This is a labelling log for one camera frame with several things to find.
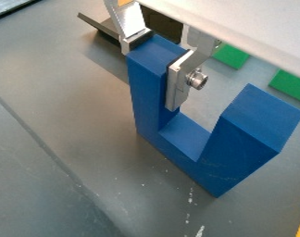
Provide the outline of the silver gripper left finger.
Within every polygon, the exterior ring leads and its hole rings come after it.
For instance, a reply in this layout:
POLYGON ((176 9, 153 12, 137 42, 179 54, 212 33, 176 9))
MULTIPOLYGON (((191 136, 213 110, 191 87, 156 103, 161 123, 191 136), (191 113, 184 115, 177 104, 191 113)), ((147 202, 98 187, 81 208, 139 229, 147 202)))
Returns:
POLYGON ((152 38, 155 32, 145 25, 143 8, 136 0, 105 0, 105 5, 127 55, 152 38))

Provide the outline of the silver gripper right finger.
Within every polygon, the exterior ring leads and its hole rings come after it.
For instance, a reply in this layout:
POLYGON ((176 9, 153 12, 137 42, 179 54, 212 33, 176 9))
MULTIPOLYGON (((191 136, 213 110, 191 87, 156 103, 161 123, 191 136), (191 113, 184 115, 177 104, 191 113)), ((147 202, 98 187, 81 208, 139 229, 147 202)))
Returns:
POLYGON ((187 101, 191 88, 201 90, 207 85, 209 76, 203 72, 201 66, 220 43, 221 41, 205 32, 185 26, 181 45, 188 46, 189 50, 168 68, 165 106, 171 111, 176 111, 187 101))

